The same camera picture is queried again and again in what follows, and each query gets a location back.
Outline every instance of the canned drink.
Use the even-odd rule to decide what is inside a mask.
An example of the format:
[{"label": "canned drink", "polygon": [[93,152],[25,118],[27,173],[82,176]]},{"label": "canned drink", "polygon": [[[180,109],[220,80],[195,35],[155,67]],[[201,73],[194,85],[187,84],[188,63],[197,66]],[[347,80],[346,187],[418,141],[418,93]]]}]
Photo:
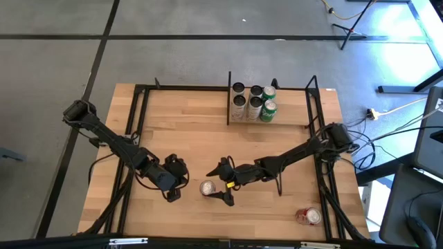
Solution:
[{"label": "canned drink", "polygon": [[321,213],[313,207],[303,208],[296,212],[296,220],[302,225],[317,225],[321,221]]},{"label": "canned drink", "polygon": [[263,88],[261,86],[252,86],[251,91],[249,92],[249,100],[253,97],[259,97],[261,98],[263,94]]},{"label": "canned drink", "polygon": [[263,89],[263,100],[272,100],[275,98],[277,91],[273,86],[265,86]]},{"label": "canned drink", "polygon": [[267,100],[263,104],[260,119],[263,122],[270,122],[274,118],[275,113],[277,113],[277,104],[272,100]]},{"label": "canned drink", "polygon": [[234,96],[237,96],[237,95],[243,96],[243,94],[244,94],[243,83],[241,83],[241,82],[234,83],[233,90],[234,90]]},{"label": "canned drink", "polygon": [[242,95],[237,95],[234,97],[230,109],[230,114],[232,115],[234,120],[242,119],[245,106],[246,106],[246,98],[244,98]]},{"label": "canned drink", "polygon": [[259,97],[252,97],[249,100],[248,104],[248,112],[246,113],[246,120],[255,121],[258,116],[260,116],[260,112],[262,110],[263,100]]},{"label": "canned drink", "polygon": [[204,196],[215,193],[215,184],[212,181],[203,181],[200,184],[200,192]]}]

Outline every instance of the gray floor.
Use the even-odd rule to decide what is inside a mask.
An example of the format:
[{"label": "gray floor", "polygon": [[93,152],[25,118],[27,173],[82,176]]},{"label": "gray floor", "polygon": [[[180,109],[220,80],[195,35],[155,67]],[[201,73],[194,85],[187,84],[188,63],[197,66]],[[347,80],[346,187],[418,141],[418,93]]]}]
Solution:
[{"label": "gray floor", "polygon": [[[365,3],[331,0],[348,16]],[[0,1],[0,33],[101,34],[112,0]],[[121,1],[112,34],[333,35],[320,1]],[[358,29],[369,35],[421,36],[404,3],[377,3]],[[98,41],[0,41],[0,147],[26,163],[0,161],[0,240],[32,237],[68,132],[62,111],[82,95]],[[109,41],[91,101],[104,120],[115,83],[225,85],[233,80],[304,86],[317,75],[336,88],[346,122],[366,108],[389,110],[417,96],[380,95],[380,84],[416,85],[439,67],[426,44],[335,41]],[[368,122],[369,137],[390,131],[423,111],[424,102]],[[396,156],[413,150],[416,133],[380,141]],[[96,150],[79,138],[49,235],[76,231]],[[390,160],[377,152],[376,164]]]}]

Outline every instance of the wooden tabletop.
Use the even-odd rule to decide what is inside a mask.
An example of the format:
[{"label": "wooden tabletop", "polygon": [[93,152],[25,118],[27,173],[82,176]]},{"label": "wooden tabletop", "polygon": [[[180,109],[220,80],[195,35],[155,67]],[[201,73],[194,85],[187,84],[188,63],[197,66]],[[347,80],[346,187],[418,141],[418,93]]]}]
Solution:
[{"label": "wooden tabletop", "polygon": [[[124,134],[134,86],[116,85],[106,121],[106,125],[116,133]],[[294,102],[305,101],[305,94],[292,92]],[[336,91],[321,89],[320,94],[325,122],[340,122]],[[160,192],[147,190],[134,181],[125,234],[325,240],[323,223],[306,226],[298,224],[295,219],[300,208],[321,210],[313,156],[285,169],[282,196],[278,196],[275,181],[256,182],[233,192],[233,207],[200,194],[199,186],[204,180],[212,180],[217,191],[224,190],[224,184],[218,177],[206,177],[221,157],[231,155],[236,165],[253,163],[256,158],[281,154],[309,138],[309,130],[300,125],[231,123],[227,126],[226,98],[226,92],[216,91],[150,91],[141,146],[156,154],[161,162],[171,153],[183,158],[190,170],[190,182],[182,189],[178,201],[168,203]],[[108,148],[100,148],[98,158],[109,153]],[[347,154],[342,157],[350,159]],[[92,225],[108,204],[117,163],[117,157],[112,156],[96,164],[79,231]],[[353,167],[339,161],[334,172],[341,207],[357,229],[369,237]],[[147,179],[143,182],[153,186]],[[338,237],[334,212],[330,207],[329,213],[333,235]],[[119,214],[117,209],[114,221],[118,220]]]}]

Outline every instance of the tripod stand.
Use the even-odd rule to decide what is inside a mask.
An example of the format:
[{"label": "tripod stand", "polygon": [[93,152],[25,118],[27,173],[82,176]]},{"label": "tripod stand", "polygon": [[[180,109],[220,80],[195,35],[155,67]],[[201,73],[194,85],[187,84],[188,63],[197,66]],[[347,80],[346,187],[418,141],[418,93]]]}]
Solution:
[{"label": "tripod stand", "polygon": [[367,35],[364,35],[362,33],[355,32],[354,29],[355,29],[355,26],[360,21],[360,19],[363,16],[363,14],[365,14],[366,10],[369,8],[369,6],[371,6],[372,1],[373,0],[369,0],[368,4],[366,5],[366,7],[363,9],[361,14],[359,15],[359,18],[357,18],[357,20],[355,21],[354,25],[352,25],[352,28],[346,28],[346,27],[343,27],[343,26],[338,25],[338,24],[332,24],[333,26],[335,26],[337,28],[341,28],[344,31],[347,31],[345,41],[343,42],[343,44],[341,45],[341,48],[340,48],[341,50],[343,50],[345,48],[345,45],[346,45],[347,41],[349,41],[351,36],[352,37],[356,37],[356,38],[360,38],[360,39],[365,39],[366,37],[368,37]]}]

